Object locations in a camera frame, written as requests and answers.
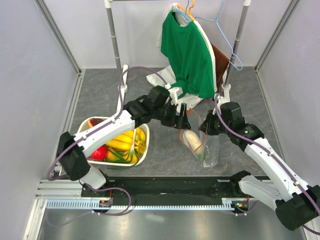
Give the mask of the white toy radish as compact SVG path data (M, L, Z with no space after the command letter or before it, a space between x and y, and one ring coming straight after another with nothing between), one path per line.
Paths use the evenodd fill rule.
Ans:
M185 145L193 152L199 162L204 159L205 147L200 137L192 130L186 130L183 133L183 141Z

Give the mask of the clear zip top bag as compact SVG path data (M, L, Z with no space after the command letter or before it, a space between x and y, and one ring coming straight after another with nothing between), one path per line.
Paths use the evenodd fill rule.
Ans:
M191 129L179 131L180 142L191 151L203 168L215 167L219 158L219 136L209 136L199 130L205 119L192 108L187 111L187 118Z

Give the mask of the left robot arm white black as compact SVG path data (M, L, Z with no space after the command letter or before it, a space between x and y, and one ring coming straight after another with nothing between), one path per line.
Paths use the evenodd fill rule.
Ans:
M118 135L159 120L160 124L174 129L189 130L187 104L174 104L170 91L162 86L153 87L147 95L127 102L119 113L98 125L71 135L63 133L58 142L57 161L71 181L82 181L92 187L99 197L106 196L110 185L106 176L90 166L87 158L99 147Z

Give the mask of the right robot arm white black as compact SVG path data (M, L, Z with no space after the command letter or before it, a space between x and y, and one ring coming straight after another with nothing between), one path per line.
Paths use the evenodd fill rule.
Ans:
M198 128L209 136L225 134L251 157L273 182L270 186L243 170L233 175L229 191L235 197L249 195L272 209L288 230L303 227L319 235L307 223L320 216L320 187L298 176L274 151L254 124L245 121L237 102L215 100L204 123Z

